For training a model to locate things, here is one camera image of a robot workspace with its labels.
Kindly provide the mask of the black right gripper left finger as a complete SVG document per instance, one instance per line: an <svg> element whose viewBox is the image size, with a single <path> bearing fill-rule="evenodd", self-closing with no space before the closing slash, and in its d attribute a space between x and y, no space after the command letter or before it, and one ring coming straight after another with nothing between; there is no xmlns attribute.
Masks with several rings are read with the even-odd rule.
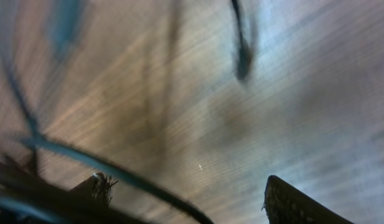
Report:
<svg viewBox="0 0 384 224"><path fill-rule="evenodd" d="M71 193L89 198L97 203L108 207L113 198L113 186L117 184L112 176L101 172L95 172L70 190Z"/></svg>

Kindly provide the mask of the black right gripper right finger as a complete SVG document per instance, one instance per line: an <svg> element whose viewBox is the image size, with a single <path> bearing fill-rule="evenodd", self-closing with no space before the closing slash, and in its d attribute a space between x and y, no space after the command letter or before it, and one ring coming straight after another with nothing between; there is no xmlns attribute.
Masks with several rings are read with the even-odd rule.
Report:
<svg viewBox="0 0 384 224"><path fill-rule="evenodd" d="M352 224L276 175L268 177L263 208L270 224Z"/></svg>

